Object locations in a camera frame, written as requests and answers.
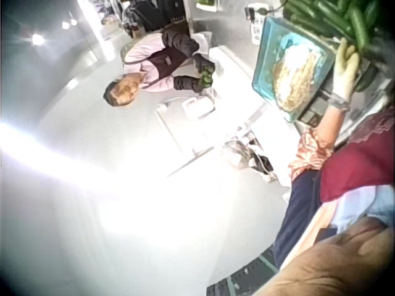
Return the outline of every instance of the woman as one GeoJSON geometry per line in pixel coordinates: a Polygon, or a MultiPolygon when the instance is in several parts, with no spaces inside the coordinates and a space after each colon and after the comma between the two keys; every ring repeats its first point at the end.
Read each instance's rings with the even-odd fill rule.
{"type": "Polygon", "coordinates": [[[123,75],[108,85],[104,99],[111,106],[118,107],[133,102],[139,89],[152,92],[168,89],[202,92],[210,84],[203,84],[196,77],[172,75],[188,58],[195,61],[199,73],[203,67],[215,70],[214,63],[198,53],[199,47],[199,43],[186,33],[174,29],[145,36],[127,53],[123,75]]]}
{"type": "MultiPolygon", "coordinates": [[[[336,240],[337,234],[344,236],[351,231],[350,226],[365,216],[380,221],[373,224],[390,229],[387,234],[392,236],[386,236],[385,242],[390,250],[393,249],[393,106],[368,117],[357,127],[347,145],[333,155],[336,138],[351,103],[358,66],[359,55],[355,47],[347,46],[347,41],[342,39],[336,55],[334,99],[330,101],[331,105],[319,126],[302,135],[296,159],[290,164],[291,198],[273,248],[279,269],[291,266],[303,252],[303,255],[312,254],[306,256],[313,263],[321,260],[317,254],[313,256],[314,248],[320,245],[316,247],[315,244],[329,237],[336,240]]],[[[375,256],[374,243],[369,244],[371,255],[375,256]]],[[[328,243],[321,248],[330,250],[328,243]]],[[[331,269],[331,264],[337,267],[344,267],[347,263],[352,265],[352,257],[349,259],[333,254],[326,259],[326,265],[323,264],[323,273],[331,269]],[[342,263],[337,261],[339,258],[342,258],[342,263]]],[[[346,270],[351,274],[358,273],[353,271],[353,267],[346,270]]]]}

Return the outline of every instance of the plastic container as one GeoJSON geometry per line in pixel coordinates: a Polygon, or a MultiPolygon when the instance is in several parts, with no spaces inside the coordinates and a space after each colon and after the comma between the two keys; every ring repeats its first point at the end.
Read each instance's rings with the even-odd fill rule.
{"type": "Polygon", "coordinates": [[[288,122],[296,120],[307,107],[319,87],[325,80],[335,62],[335,53],[324,42],[295,27],[283,18],[267,17],[260,42],[259,55],[255,68],[252,88],[272,107],[280,109],[288,122]],[[310,97],[292,112],[282,110],[277,104],[273,88],[273,68],[284,57],[285,51],[292,45],[304,44],[310,51],[320,55],[314,69],[314,83],[310,87],[310,97]]]}

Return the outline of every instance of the bunch of cucumbers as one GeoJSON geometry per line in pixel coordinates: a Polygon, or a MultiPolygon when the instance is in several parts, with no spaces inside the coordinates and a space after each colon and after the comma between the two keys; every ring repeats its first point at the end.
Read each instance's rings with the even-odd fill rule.
{"type": "MultiPolygon", "coordinates": [[[[288,0],[283,17],[313,34],[327,38],[345,37],[363,56],[373,51],[371,40],[379,28],[380,0],[288,0]]],[[[373,82],[378,69],[374,63],[355,86],[362,92],[373,82]]]]}
{"type": "Polygon", "coordinates": [[[204,88],[210,88],[212,86],[212,74],[214,73],[214,68],[204,66],[201,73],[201,80],[204,88]]]}

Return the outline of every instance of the white wall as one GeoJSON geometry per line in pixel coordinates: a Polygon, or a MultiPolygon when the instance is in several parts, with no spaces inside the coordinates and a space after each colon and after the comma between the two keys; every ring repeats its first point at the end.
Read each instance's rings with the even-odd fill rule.
{"type": "Polygon", "coordinates": [[[153,110],[193,94],[142,92],[130,108],[115,109],[102,92],[121,70],[115,59],[82,80],[36,135],[62,155],[121,173],[126,198],[4,157],[4,267],[37,295],[204,295],[263,252],[280,227],[285,189],[231,169],[216,152],[163,182],[182,156],[153,110]]]}

